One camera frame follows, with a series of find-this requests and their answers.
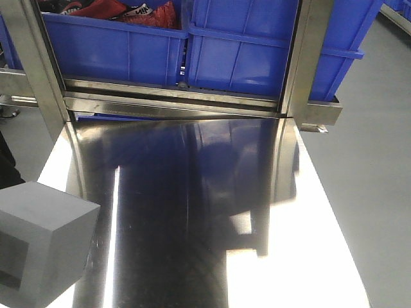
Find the plastic crate rim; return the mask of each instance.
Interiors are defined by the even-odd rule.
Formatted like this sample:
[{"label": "plastic crate rim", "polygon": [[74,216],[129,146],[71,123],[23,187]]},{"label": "plastic crate rim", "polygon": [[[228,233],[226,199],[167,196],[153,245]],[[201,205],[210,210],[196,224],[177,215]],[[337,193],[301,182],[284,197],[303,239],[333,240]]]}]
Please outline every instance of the plastic crate rim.
[{"label": "plastic crate rim", "polygon": [[365,52],[361,49],[357,51],[351,50],[341,50],[341,49],[334,49],[334,48],[322,48],[321,51],[322,55],[329,55],[329,56],[339,56],[342,58],[350,58],[350,59],[357,59],[361,60],[365,56]]},{"label": "plastic crate rim", "polygon": [[95,19],[90,17],[60,15],[55,13],[42,13],[42,15],[44,21],[46,22],[58,22],[61,24],[75,24],[79,26],[103,28],[108,30],[119,30],[149,35],[160,35],[163,37],[174,37],[176,39],[188,38],[188,32],[186,30],[173,30],[166,28],[144,26],[141,24],[128,24],[126,22],[108,21],[105,19]]},{"label": "plastic crate rim", "polygon": [[287,40],[277,40],[274,38],[243,35],[243,34],[238,34],[238,33],[233,33],[233,32],[228,32],[228,31],[206,30],[204,28],[199,28],[195,26],[193,22],[189,24],[188,33],[192,35],[197,35],[200,37],[213,37],[216,39],[234,40],[237,42],[266,45],[266,46],[280,47],[280,48],[286,48],[286,49],[290,47],[290,42]]}]

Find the stainless steel frame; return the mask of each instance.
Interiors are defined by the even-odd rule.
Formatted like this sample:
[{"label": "stainless steel frame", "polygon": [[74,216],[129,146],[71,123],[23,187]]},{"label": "stainless steel frame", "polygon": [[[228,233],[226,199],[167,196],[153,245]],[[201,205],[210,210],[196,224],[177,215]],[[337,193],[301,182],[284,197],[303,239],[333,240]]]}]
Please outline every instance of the stainless steel frame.
[{"label": "stainless steel frame", "polygon": [[69,114],[62,96],[64,82],[37,2],[0,1],[0,11],[50,136],[56,141]]},{"label": "stainless steel frame", "polygon": [[298,127],[307,122],[308,98],[333,4],[334,0],[301,1],[288,74],[280,99],[280,112],[293,117]]},{"label": "stainless steel frame", "polygon": [[0,10],[25,74],[1,69],[0,92],[12,95],[15,105],[34,107],[37,101],[54,140],[69,121],[68,110],[179,119],[294,117],[299,127],[303,123],[334,124],[341,110],[338,103],[308,101],[332,7],[333,0],[301,0],[284,91],[278,102],[217,91],[63,80],[36,1],[3,0]]}]

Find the blue storage crate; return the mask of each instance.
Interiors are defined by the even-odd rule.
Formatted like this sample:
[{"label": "blue storage crate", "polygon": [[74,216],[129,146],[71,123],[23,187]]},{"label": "blue storage crate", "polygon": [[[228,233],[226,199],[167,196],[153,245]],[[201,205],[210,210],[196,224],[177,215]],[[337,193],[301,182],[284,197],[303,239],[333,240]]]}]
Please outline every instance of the blue storage crate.
[{"label": "blue storage crate", "polygon": [[[153,8],[165,2],[145,1]],[[181,16],[181,0],[174,3]],[[52,13],[43,13],[43,18],[62,74],[159,85],[175,85],[181,79],[186,30]],[[22,69],[3,19],[0,40],[9,67]]]},{"label": "blue storage crate", "polygon": [[411,2],[408,0],[404,0],[404,17],[411,21]]},{"label": "blue storage crate", "polygon": [[[241,19],[234,14],[236,9],[223,9],[222,3],[230,1],[232,0],[195,2],[192,20],[196,23],[192,22],[188,27],[192,34],[186,61],[188,83],[195,87],[278,97],[283,86],[293,25],[286,23],[288,29],[282,29],[283,36],[277,30],[263,33],[257,28],[252,30],[259,33],[259,36],[244,34],[245,31],[240,30],[251,31],[249,23],[245,22],[246,27],[244,23],[241,24]],[[253,10],[253,5],[262,3],[258,0],[239,2],[248,3],[250,11]],[[288,3],[288,8],[293,7],[293,1],[274,3]],[[382,3],[383,0],[335,0],[311,99],[333,99],[353,60],[363,57],[358,48]],[[218,19],[212,18],[215,13],[218,14],[220,23]],[[281,18],[280,15],[274,14],[273,19]],[[295,18],[288,18],[293,24]],[[211,27],[225,31],[212,30]]]},{"label": "blue storage crate", "polygon": [[394,11],[404,10],[403,0],[384,0],[384,3],[392,8]]},{"label": "blue storage crate", "polygon": [[[383,0],[335,0],[324,47],[357,50]],[[250,36],[291,38],[297,0],[195,0],[196,27]]]},{"label": "blue storage crate", "polygon": [[196,27],[290,39],[298,0],[195,0]]},{"label": "blue storage crate", "polygon": [[[189,27],[186,66],[191,86],[278,97],[283,86],[288,43],[272,38]],[[332,100],[354,59],[362,52],[324,48],[311,99]]]}]

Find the stainless steel tabletop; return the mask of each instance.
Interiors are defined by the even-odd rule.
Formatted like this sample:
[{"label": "stainless steel tabletop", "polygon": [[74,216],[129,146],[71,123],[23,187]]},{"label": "stainless steel tabletop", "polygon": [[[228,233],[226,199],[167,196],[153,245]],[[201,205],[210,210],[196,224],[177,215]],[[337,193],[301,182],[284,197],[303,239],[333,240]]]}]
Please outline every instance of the stainless steel tabletop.
[{"label": "stainless steel tabletop", "polygon": [[69,123],[39,182],[101,205],[50,307],[369,307],[292,119]]}]

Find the gray cube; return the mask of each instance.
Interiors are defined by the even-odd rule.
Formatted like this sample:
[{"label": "gray cube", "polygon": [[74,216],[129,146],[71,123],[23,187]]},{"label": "gray cube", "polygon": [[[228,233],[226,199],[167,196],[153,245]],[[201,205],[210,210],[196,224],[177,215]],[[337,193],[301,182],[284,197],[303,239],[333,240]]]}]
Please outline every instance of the gray cube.
[{"label": "gray cube", "polygon": [[0,190],[0,303],[44,308],[80,279],[99,209],[38,183]]}]

